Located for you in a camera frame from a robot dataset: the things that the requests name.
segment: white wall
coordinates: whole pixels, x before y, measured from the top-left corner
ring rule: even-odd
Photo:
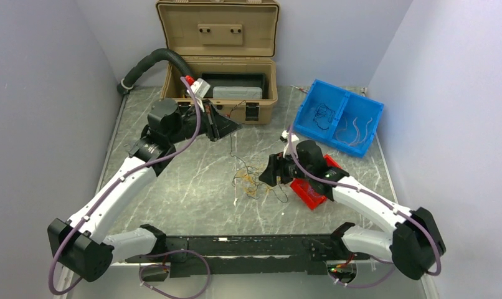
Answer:
[[[502,1],[413,1],[369,93],[400,201],[447,245],[441,298],[502,298]]]
[[[47,226],[93,195],[120,106],[73,0],[0,0],[0,298],[51,298]]]
[[[155,0],[77,0],[120,80],[166,42]],[[279,0],[277,82],[366,86],[412,0]],[[162,85],[160,63],[139,84]]]

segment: open case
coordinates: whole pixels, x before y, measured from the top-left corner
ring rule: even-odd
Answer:
[[[267,124],[277,103],[275,37],[279,5],[274,0],[159,0],[167,47],[180,54],[196,78],[203,73],[265,74],[262,99],[210,98],[216,108],[246,124]],[[169,64],[161,98],[190,105],[181,74]]]

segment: tabletop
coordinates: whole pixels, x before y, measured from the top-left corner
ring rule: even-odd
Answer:
[[[160,93],[161,87],[139,88],[127,96],[101,186],[128,156]],[[216,142],[198,137],[132,200],[109,234],[141,224],[151,224],[167,235],[327,234],[343,222],[376,229],[371,221],[342,204],[325,201],[312,211],[289,186],[270,188],[258,182],[269,155],[283,151],[280,133],[294,120],[304,97],[293,87],[278,87],[278,103],[269,125],[244,125],[231,137]],[[377,138],[362,159],[318,144],[361,184],[395,201]]]

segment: case lid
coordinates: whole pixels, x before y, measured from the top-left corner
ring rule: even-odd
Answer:
[[[159,0],[167,47],[180,55],[273,57],[274,0]]]

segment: blue plastic tray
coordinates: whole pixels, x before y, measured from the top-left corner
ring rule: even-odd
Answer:
[[[295,118],[295,131],[362,158],[376,134],[384,105],[315,80]]]

